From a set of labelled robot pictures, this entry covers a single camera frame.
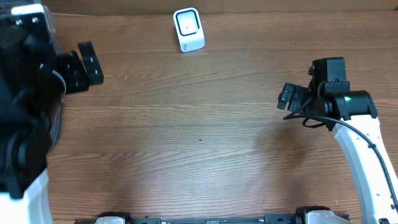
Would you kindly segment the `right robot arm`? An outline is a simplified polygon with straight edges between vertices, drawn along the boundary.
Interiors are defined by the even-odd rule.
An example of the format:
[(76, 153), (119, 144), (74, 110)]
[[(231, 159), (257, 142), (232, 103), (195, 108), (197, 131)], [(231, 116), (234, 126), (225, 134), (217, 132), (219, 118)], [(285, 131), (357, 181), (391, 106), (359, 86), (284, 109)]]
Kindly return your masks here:
[(397, 223), (397, 176), (381, 136), (376, 105), (369, 92), (351, 90), (343, 57), (314, 60), (307, 87), (286, 83), (277, 107), (286, 120), (314, 120), (326, 126), (347, 160), (363, 223)]

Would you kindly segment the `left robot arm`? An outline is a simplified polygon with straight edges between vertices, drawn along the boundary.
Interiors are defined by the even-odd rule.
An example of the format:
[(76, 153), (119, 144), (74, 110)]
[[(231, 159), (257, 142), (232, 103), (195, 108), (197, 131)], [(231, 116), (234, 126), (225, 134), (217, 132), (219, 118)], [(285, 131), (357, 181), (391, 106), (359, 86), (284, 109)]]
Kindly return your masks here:
[(47, 154), (67, 94), (104, 81), (93, 44), (62, 52), (40, 1), (1, 2), (1, 222), (52, 223)]

